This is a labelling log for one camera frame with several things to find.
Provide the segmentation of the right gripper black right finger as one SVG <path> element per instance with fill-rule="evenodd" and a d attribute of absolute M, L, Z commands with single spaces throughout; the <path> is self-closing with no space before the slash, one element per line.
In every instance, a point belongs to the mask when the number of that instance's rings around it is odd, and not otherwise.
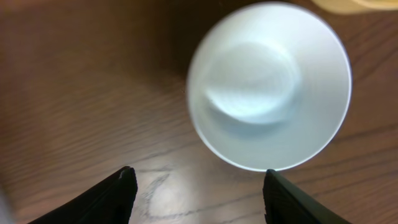
<path fill-rule="evenodd" d="M 262 192 L 267 224 L 350 224 L 275 170 L 267 170 Z"/>

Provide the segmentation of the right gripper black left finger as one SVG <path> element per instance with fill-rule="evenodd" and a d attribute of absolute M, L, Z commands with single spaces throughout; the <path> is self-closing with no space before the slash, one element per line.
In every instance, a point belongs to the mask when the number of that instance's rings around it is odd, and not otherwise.
<path fill-rule="evenodd" d="M 125 166 L 31 224 L 128 224 L 137 191 L 135 170 Z"/>

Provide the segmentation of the white bowl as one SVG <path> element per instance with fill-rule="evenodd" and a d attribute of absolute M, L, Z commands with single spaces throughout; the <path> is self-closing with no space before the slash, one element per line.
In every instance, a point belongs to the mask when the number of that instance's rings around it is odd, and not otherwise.
<path fill-rule="evenodd" d="M 187 77 L 200 139 L 242 169 L 286 170 L 333 139 L 352 93 L 349 57 L 335 31 L 306 8 L 261 2 L 217 23 Z"/>

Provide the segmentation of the yellow bowl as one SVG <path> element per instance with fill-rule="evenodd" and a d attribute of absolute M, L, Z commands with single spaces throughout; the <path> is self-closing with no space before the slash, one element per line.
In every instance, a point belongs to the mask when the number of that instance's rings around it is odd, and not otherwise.
<path fill-rule="evenodd" d="M 397 0 L 312 0 L 312 2 L 335 14 L 397 10 Z"/>

